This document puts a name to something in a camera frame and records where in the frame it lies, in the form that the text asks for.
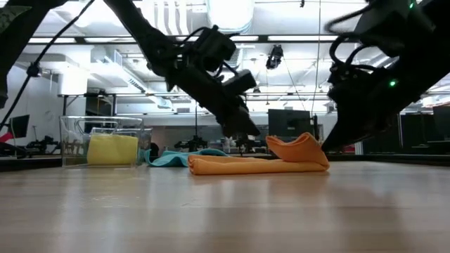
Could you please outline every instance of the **orange cloth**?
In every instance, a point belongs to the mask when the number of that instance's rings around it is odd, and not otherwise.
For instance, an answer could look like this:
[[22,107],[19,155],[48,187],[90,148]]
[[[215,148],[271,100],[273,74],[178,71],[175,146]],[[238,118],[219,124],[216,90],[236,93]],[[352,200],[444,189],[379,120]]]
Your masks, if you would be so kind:
[[266,140],[281,160],[189,155],[189,170],[194,175],[223,175],[326,171],[330,167],[320,144],[311,134],[302,134],[290,143],[273,136],[267,136]]

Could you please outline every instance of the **wooden table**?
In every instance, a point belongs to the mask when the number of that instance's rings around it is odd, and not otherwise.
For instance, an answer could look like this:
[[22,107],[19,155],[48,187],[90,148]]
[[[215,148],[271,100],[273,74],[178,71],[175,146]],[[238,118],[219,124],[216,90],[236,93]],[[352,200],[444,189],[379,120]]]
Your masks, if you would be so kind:
[[336,162],[313,174],[4,173],[0,250],[448,252],[450,170]]

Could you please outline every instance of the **transparent bin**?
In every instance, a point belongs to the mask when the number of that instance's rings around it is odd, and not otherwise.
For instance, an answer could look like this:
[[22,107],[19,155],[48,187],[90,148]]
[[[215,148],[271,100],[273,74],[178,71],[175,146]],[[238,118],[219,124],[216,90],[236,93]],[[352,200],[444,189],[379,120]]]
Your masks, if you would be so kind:
[[63,167],[135,167],[141,163],[142,119],[62,116],[60,131]]

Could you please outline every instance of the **yellow sponge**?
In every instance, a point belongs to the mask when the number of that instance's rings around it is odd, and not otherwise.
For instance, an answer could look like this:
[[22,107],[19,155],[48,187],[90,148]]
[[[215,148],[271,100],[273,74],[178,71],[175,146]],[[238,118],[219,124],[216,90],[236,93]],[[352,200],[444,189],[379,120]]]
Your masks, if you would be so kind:
[[138,139],[131,136],[94,134],[87,151],[88,165],[133,164]]

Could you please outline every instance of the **teal towel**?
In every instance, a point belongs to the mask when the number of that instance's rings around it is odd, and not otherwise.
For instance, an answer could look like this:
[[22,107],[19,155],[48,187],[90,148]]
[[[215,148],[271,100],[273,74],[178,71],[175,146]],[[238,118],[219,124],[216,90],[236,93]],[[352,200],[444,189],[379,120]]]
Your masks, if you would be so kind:
[[216,156],[228,156],[221,150],[216,149],[204,149],[197,152],[185,153],[175,151],[164,151],[160,158],[157,158],[153,162],[148,159],[150,152],[146,152],[146,161],[151,167],[187,167],[189,155],[216,155]]

